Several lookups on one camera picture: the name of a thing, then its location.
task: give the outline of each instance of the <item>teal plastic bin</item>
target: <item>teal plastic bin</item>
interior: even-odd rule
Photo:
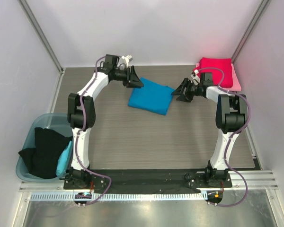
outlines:
[[[29,130],[27,138],[24,142],[23,149],[25,148],[35,148],[35,128],[40,127],[43,129],[52,129],[56,132],[60,133],[63,136],[70,137],[72,136],[71,125],[67,121],[67,115],[64,113],[46,113],[38,117],[32,127]],[[32,181],[32,182],[51,182],[58,180],[60,177],[64,177],[70,159],[72,157],[72,147],[71,152],[68,155],[68,159],[66,165],[64,167],[64,171],[61,175],[52,178],[52,179],[42,179],[40,177],[31,175],[27,167],[24,164],[24,161],[21,157],[19,157],[17,166],[16,166],[16,173],[17,176],[23,181]]]

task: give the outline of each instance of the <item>folded towel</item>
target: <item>folded towel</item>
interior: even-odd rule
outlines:
[[[231,67],[231,59],[215,59],[215,58],[202,58],[200,60],[200,64],[196,69],[202,69],[202,68],[218,68],[221,69],[224,72],[224,80],[221,83],[221,87],[229,88],[232,87],[233,81],[232,81],[232,67]],[[201,72],[211,72],[213,74],[213,84],[218,85],[218,83],[222,79],[222,74],[218,70],[202,70]]]
[[[72,141],[69,142],[67,148],[62,152],[62,154],[60,155],[60,157],[58,159],[58,165],[57,165],[57,169],[56,169],[56,175],[57,176],[59,176],[63,173],[65,166],[68,164],[67,159],[68,159],[68,154],[71,151],[71,144],[72,144]]]
[[[141,78],[144,87],[134,88],[128,106],[166,115],[174,89]]]

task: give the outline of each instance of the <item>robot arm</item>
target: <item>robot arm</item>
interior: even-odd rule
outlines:
[[[185,78],[172,95],[179,96],[177,100],[183,102],[191,102],[194,96],[203,96],[217,104],[215,121],[218,128],[218,140],[213,156],[205,168],[204,180],[206,182],[225,181],[228,174],[225,160],[229,161],[238,134],[231,138],[226,158],[224,158],[224,152],[230,136],[241,128],[247,120],[247,105],[241,98],[214,86],[211,73],[201,73],[200,78],[193,73],[192,77],[192,80]]]
[[[92,79],[86,84],[86,86],[76,94],[70,94],[68,99],[68,121],[71,124],[74,141],[77,136],[77,132],[83,128],[83,112],[78,107],[80,106],[80,96],[83,94],[83,103],[86,112],[86,127],[84,131],[81,131],[78,138],[77,153],[80,157],[81,163],[84,167],[89,167],[89,134],[91,128],[96,121],[96,112],[94,101],[97,98],[100,91],[106,87],[110,81],[119,80],[123,82],[123,85],[128,88],[141,88],[143,83],[135,73],[134,66],[128,67],[131,56],[123,57],[125,61],[125,68],[118,68],[119,57],[107,54],[105,61],[101,63],[100,67],[97,67],[97,77],[94,73]],[[78,163],[77,158],[73,155],[71,162],[71,175],[75,176],[76,172],[79,172],[78,179],[83,178],[81,176],[82,167]]]

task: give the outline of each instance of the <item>blue folded towel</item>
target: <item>blue folded towel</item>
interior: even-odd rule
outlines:
[[[166,115],[174,89],[141,78],[144,87],[134,88],[128,106]]]
[[[59,159],[58,159],[58,165],[57,165],[57,169],[56,169],[56,175],[59,176],[63,173],[64,169],[65,169],[65,165],[67,165],[67,159],[68,159],[68,154],[71,151],[71,144],[72,141],[69,142],[68,146],[65,148],[65,150],[62,152],[62,154],[60,155]]]

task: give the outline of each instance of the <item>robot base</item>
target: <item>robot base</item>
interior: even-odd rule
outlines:
[[[231,188],[231,176],[228,169],[213,169],[211,162],[208,161],[204,173],[189,172],[184,176],[189,188]]]
[[[192,189],[232,187],[231,176],[229,174],[227,174],[226,180],[215,178],[206,179],[204,173],[196,171],[185,174],[185,180],[187,187]]]
[[[65,190],[90,189],[91,182],[93,182],[95,190],[103,190],[106,185],[106,181],[104,178],[91,175],[84,170],[75,170],[72,167],[69,170],[69,174],[66,175],[63,180],[63,189]]]

